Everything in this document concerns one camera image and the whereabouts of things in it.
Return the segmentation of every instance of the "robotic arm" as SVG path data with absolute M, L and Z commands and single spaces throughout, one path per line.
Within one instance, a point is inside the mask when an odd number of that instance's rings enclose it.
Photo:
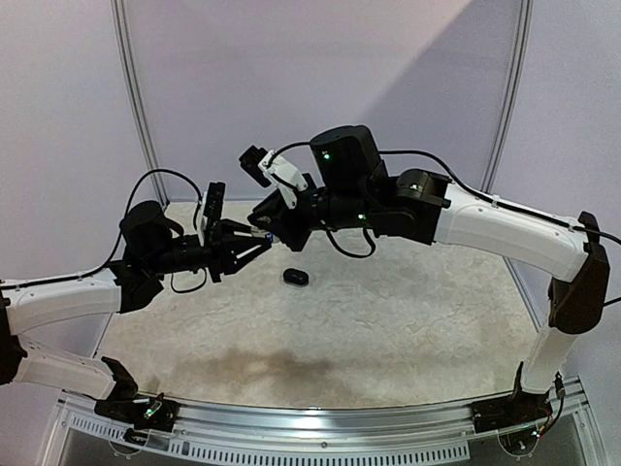
M 2 283 L 0 384 L 30 382 L 75 391 L 97 400 L 95 412 L 100 416 L 137 429 L 171 431 L 179 405 L 163 395 L 139 395 L 120 362 L 80 357 L 38 343 L 24 332 L 77 316 L 140 310 L 164 289 L 161 281 L 166 274 L 201 269 L 207 274 L 209 270 L 212 281 L 218 283 L 222 274 L 237 273 L 271 247 L 272 237 L 220 218 L 224 187 L 224 183 L 210 184 L 195 235 L 184 234 L 157 202 L 146 201 L 120 223 L 126 242 L 121 260 L 83 277 Z
M 472 411 L 477 432 L 551 413 L 548 394 L 555 375 L 578 335 L 595 327 L 602 316 L 609 265 L 595 218 L 587 213 L 553 216 L 490 198 L 454 175 L 452 180 L 411 169 L 390 177 L 380 155 L 396 152 L 377 150 L 365 126 L 335 128 L 290 147 L 302 145 L 310 146 L 324 186 L 316 187 L 309 174 L 300 175 L 279 155 L 283 150 L 253 147 L 240 159 L 258 182 L 278 189 L 248 221 L 271 231 L 292 250 L 302 250 L 313 230 L 362 228 L 373 230 L 376 237 L 487 250 L 550 273 L 549 320 L 517 370 L 513 393 L 473 403 Z

